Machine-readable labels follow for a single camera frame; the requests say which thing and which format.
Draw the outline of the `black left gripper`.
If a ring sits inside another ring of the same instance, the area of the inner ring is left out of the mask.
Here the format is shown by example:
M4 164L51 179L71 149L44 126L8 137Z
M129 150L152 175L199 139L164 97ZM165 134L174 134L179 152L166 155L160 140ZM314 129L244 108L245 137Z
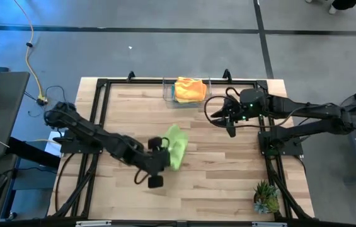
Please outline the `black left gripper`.
M163 176L157 174L163 172L171 164L170 153L167 148L162 148L162 143L162 137L150 138L147 147L152 153L143 154L139 158L139 169L150 175L155 175L148 178L147 186L150 189L159 188L164 185Z

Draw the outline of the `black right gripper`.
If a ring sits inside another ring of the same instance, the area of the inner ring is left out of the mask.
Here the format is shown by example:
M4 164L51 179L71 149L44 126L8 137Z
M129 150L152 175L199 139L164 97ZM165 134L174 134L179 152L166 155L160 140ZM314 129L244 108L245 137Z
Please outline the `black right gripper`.
M235 88L227 88L223 107L213 113L211 117L221 118L221 121L226 124L229 136L235 137L234 124L240 120L249 120L254 117L267 117L267 104L267 96L262 90L243 89L238 92Z

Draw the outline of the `lime green microfiber towel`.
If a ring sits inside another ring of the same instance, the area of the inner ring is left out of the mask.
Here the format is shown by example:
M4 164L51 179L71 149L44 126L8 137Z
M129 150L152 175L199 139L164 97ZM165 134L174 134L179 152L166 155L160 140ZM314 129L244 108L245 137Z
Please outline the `lime green microfiber towel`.
M171 170L180 169L187 146L188 135L176 124L172 125L162 136L162 147L169 152Z

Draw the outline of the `orange microfiber towel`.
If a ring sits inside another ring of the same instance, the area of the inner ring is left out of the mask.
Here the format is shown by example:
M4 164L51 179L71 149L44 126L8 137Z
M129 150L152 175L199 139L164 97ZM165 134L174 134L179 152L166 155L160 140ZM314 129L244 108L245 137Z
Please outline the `orange microfiber towel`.
M204 99L207 86L201 79L178 77L175 82L175 97L183 99Z

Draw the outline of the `clear plastic bin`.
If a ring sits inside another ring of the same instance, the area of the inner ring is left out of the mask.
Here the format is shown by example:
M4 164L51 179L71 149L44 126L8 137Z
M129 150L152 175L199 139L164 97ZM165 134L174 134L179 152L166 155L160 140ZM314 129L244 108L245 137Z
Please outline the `clear plastic bin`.
M192 79L201 79L204 84L207 86L207 91L206 91L206 96L201 103L185 103L185 104L180 104L178 102L172 102L171 101L171 85L176 82L178 78L162 78L162 84L163 84L163 99L168 103L173 108L195 108L201 106L206 99L211 97L212 94L212 83L210 78L200 78L200 77L194 77Z

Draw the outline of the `small potted succulent plant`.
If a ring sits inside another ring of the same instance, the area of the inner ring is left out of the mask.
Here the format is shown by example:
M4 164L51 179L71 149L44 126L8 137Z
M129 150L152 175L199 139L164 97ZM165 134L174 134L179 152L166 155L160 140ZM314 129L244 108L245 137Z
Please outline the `small potted succulent plant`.
M279 189L262 180L254 188L253 207L259 214L278 212L280 204L278 201Z

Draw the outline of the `white paper sheet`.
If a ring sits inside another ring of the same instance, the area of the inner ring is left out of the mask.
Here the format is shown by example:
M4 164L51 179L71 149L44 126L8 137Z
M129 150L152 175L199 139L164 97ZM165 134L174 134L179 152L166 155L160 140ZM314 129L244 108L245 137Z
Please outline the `white paper sheet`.
M63 154L60 152L61 145L54 143L55 137L60 137L60 135L64 135L64 132L52 131L49 134L49 138L46 141L45 152L50 153L52 155L62 157Z

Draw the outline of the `black angled beam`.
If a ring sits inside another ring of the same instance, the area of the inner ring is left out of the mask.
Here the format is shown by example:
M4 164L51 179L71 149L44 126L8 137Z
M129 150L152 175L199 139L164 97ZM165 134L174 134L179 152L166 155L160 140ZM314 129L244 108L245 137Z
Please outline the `black angled beam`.
M25 160L34 161L39 165L58 168L60 164L60 158L53 154L47 153L41 149L38 149L25 141L20 141L16 138L10 137L8 141L6 153L15 154L16 156Z

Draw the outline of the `grey desk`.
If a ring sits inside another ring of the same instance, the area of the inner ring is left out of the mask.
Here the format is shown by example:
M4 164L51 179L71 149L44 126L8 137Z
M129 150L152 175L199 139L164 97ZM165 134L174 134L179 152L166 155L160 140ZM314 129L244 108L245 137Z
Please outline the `grey desk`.
M29 77L28 72L0 73L0 141L7 145ZM6 150L7 147L0 144L0 156Z

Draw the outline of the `person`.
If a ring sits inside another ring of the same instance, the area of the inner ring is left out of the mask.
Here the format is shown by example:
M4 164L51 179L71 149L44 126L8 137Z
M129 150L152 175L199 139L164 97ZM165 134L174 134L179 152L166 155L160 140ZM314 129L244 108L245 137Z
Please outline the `person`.
M334 15L337 11L344 11L353 8L356 5L356 0L333 0L328 10L330 15Z

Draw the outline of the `black aluminium table frame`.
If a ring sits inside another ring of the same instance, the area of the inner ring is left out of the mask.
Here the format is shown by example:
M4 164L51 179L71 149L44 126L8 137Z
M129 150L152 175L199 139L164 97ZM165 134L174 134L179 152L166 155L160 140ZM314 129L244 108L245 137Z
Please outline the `black aluminium table frame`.
M250 88L254 79L213 79L214 99L207 113L222 105L228 86ZM93 116L105 130L132 136L146 143L176 124L188 134L181 168L163 172L164 185L149 189L142 173L113 159L107 152L98 157L93 184L85 186L78 211L90 199L88 218L124 223L172 223L191 227L251 226L273 221L272 214L253 209L254 188L267 178L260 153L256 119L229 137L223 128L208 123L204 105L173 108L163 99L162 78L81 79L76 108L83 117Z

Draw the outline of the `silver metal bracket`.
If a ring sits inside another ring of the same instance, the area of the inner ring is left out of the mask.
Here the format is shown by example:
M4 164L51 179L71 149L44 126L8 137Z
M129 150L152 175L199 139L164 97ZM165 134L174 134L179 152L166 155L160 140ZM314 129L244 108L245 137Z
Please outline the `silver metal bracket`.
M75 227L110 227L111 225L110 220L87 220L77 221Z
M255 221L252 222L251 227L288 227L288 226L287 223Z

